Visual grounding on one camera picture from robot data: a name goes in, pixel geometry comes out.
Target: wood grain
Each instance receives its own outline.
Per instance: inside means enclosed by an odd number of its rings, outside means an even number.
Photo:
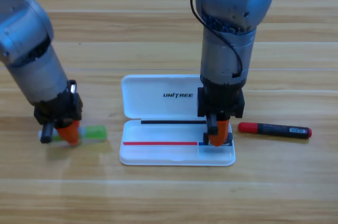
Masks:
[[[201,42],[54,42],[62,64],[76,69],[199,70]],[[256,42],[251,69],[338,68],[336,42]]]
[[[128,74],[199,74],[189,0],[38,0],[100,144],[41,145],[41,126],[0,68],[0,223],[337,224],[338,0],[274,0],[259,25],[226,168],[119,161]],[[239,122],[308,126],[309,141],[241,134]]]

